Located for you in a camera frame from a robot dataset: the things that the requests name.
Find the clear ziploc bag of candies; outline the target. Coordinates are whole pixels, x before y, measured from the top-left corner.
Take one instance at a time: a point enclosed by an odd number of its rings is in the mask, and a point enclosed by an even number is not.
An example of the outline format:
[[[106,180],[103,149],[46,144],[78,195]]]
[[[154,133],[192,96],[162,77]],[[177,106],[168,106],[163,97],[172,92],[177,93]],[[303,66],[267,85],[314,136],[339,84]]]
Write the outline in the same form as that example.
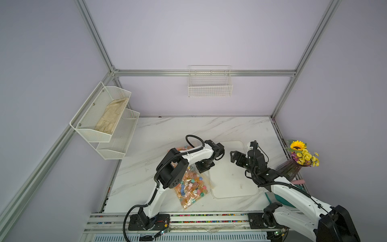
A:
[[[195,165],[189,165],[175,191],[183,209],[188,209],[211,191],[210,181],[205,173],[199,173]]]

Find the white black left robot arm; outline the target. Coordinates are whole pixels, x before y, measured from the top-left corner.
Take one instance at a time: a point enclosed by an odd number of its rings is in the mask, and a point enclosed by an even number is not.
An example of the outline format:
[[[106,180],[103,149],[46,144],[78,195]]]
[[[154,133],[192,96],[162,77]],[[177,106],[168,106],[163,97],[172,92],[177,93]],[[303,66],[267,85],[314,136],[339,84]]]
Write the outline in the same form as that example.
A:
[[[178,186],[189,165],[194,164],[198,172],[203,173],[212,168],[215,160],[221,159],[225,148],[212,140],[204,141],[195,135],[186,135],[185,140],[195,138],[201,145],[188,150],[170,149],[156,168],[154,191],[146,204],[133,206],[126,214],[123,232],[161,230],[162,223],[169,225],[170,215],[160,214],[167,191]]]

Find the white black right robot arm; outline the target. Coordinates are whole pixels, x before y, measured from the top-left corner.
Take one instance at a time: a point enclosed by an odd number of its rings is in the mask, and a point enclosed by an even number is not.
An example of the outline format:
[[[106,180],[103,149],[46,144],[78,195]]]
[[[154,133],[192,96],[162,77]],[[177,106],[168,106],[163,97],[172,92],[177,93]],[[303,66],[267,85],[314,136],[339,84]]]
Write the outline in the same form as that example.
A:
[[[280,172],[269,168],[257,141],[251,142],[246,154],[232,151],[230,158],[232,163],[251,174],[259,188],[279,195],[301,212],[294,213],[281,203],[273,203],[264,209],[263,220],[267,227],[281,225],[314,242],[360,241],[350,213],[344,207],[333,207],[316,199]]]

